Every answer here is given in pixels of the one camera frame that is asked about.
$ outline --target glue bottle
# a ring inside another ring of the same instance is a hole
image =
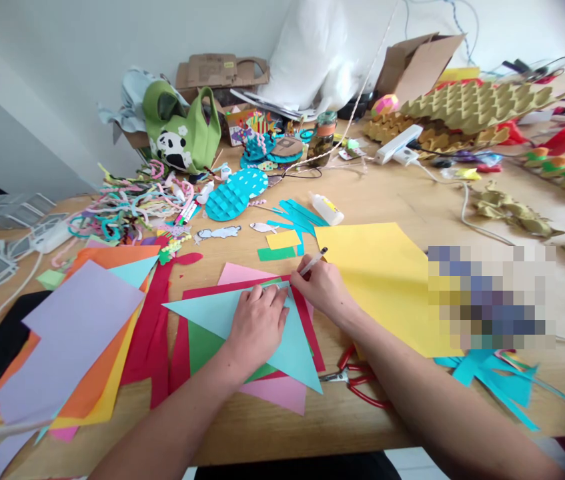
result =
[[[332,227],[344,220],[344,214],[324,195],[309,192],[309,198],[320,217],[324,218]]]

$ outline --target white wall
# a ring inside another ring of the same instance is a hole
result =
[[[395,0],[343,0],[350,36],[367,39],[372,56]],[[565,55],[565,0],[468,0],[480,18],[474,60],[492,69],[502,60],[528,62]],[[404,39],[406,10],[399,0],[388,43]],[[92,159],[130,175],[137,155],[124,139],[114,147],[111,127],[95,103],[119,105],[119,85],[131,65],[175,77],[193,53],[230,52],[269,57],[288,3],[280,0],[0,0],[0,56],[79,139]],[[457,33],[448,3],[410,5],[409,37]],[[458,3],[458,19],[473,44],[476,23]],[[452,66],[464,66],[464,46]],[[88,167],[63,159],[76,171]],[[97,175],[89,171],[89,180]]]
[[[42,193],[54,201],[93,191],[1,106],[0,188]]]

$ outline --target paper triangle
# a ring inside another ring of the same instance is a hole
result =
[[[280,288],[288,287],[289,282],[281,282],[278,285]],[[206,297],[164,303],[163,305],[226,340],[231,333],[233,314],[242,291],[218,293]],[[285,306],[289,307],[290,310],[282,334],[282,342],[267,363],[318,393],[322,393],[320,379],[300,321],[296,302],[287,297]]]
[[[109,271],[116,277],[123,279],[125,282],[138,289],[142,286],[142,283],[147,278],[147,275],[149,275],[149,272],[155,265],[156,261],[157,256],[150,257],[144,260],[138,260],[137,262],[114,267],[109,269]]]

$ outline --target red scissors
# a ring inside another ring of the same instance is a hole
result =
[[[374,407],[378,407],[378,408],[382,408],[382,409],[390,408],[391,407],[390,402],[372,399],[371,397],[369,397],[368,395],[365,395],[364,393],[362,393],[360,390],[358,390],[356,388],[358,385],[362,385],[363,383],[368,383],[371,380],[377,380],[377,378],[376,378],[376,375],[374,374],[374,372],[371,370],[371,367],[369,367],[368,365],[356,365],[354,363],[348,363],[349,359],[351,358],[351,356],[354,354],[355,351],[356,351],[355,345],[352,345],[351,347],[349,347],[348,350],[340,358],[340,361],[338,362],[338,368],[340,369],[340,371],[338,373],[332,373],[331,375],[324,375],[324,376],[320,377],[320,381],[321,382],[327,382],[327,381],[343,381],[343,382],[346,382],[347,388],[349,390],[351,390],[358,397],[360,397],[361,399],[363,399],[365,402],[369,403],[370,405],[373,405]],[[357,377],[357,378],[352,379],[352,378],[349,378],[349,372],[350,371],[365,372],[366,374],[362,375],[361,377]]]

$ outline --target cardboard egg tray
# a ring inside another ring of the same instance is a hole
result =
[[[531,84],[454,83],[405,103],[400,111],[411,118],[442,120],[451,130],[473,135],[525,116],[560,100],[551,87],[533,91]]]
[[[481,150],[497,145],[509,138],[508,128],[497,130],[496,126],[493,126],[473,135],[462,132],[453,133],[442,120],[414,119],[401,112],[378,115],[367,123],[362,131],[370,139],[385,145],[414,123],[423,128],[418,137],[418,143],[422,148],[439,153],[451,154],[459,150]],[[434,153],[421,152],[419,159],[427,160],[435,157],[437,155]]]

